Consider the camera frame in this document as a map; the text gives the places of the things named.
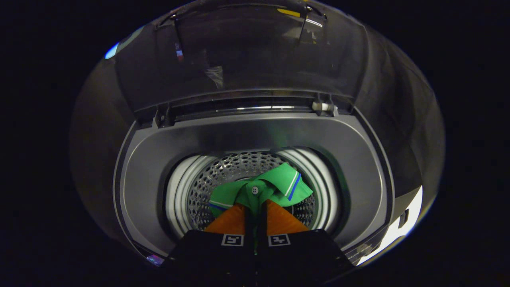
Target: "washing machine lid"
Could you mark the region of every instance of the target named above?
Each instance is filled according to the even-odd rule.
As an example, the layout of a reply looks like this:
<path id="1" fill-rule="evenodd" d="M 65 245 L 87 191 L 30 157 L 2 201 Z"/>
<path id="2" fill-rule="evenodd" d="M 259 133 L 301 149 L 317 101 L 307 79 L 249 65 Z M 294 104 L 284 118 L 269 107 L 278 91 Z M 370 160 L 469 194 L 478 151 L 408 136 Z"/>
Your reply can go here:
<path id="1" fill-rule="evenodd" d="M 110 60 L 131 109 L 137 114 L 160 103 L 254 87 L 355 100 L 368 59 L 364 27 L 338 12 L 296 12 L 293 1 L 284 2 L 289 5 L 229 9 L 191 3 L 178 11 L 192 13 L 167 14 L 121 41 Z"/>

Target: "blue stripe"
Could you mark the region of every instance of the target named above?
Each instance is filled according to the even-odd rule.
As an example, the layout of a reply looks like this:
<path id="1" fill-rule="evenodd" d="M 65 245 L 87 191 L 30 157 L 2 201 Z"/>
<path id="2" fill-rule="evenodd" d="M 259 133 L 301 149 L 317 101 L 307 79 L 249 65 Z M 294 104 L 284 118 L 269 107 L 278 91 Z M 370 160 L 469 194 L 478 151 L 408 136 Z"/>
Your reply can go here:
<path id="1" fill-rule="evenodd" d="M 225 211 L 225 210 L 226 210 L 226 208 L 221 207 L 221 206 L 218 206 L 218 205 L 216 205 L 216 204 L 209 203 L 209 205 L 210 205 L 210 206 L 212 206 L 212 207 L 218 208 L 218 209 L 220 209 L 220 210 L 223 210 L 223 211 Z"/>
<path id="2" fill-rule="evenodd" d="M 296 182 L 294 182 L 294 187 L 292 188 L 292 191 L 290 192 L 290 195 L 289 195 L 289 201 L 292 199 L 292 195 L 294 194 L 294 191 L 296 190 L 297 183 L 299 182 L 300 179 L 301 179 L 301 174 L 299 174 L 297 176 Z"/>

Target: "green shirt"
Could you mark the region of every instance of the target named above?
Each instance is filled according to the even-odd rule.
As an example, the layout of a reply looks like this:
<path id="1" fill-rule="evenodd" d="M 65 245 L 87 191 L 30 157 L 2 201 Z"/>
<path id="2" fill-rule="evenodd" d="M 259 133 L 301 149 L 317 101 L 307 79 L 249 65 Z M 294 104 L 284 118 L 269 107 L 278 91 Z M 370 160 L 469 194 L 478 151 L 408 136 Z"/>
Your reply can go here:
<path id="1" fill-rule="evenodd" d="M 251 210 L 257 218 L 262 203 L 270 199 L 282 207 L 303 201 L 312 190 L 303 182 L 301 174 L 284 163 L 257 177 L 229 182 L 216 187 L 209 201 L 215 217 L 236 203 Z"/>

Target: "cloth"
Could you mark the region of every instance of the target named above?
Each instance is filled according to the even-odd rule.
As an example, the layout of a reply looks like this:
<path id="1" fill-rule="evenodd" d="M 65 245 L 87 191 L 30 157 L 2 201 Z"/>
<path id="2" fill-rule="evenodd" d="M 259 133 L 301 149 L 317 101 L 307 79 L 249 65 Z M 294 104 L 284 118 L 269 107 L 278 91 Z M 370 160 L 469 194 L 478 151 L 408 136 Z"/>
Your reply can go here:
<path id="1" fill-rule="evenodd" d="M 209 201 L 215 217 L 239 203 L 258 217 L 262 203 L 270 199 L 279 206 L 297 204 L 312 194 L 301 174 L 284 163 L 259 176 L 243 181 L 229 182 L 216 187 Z"/>

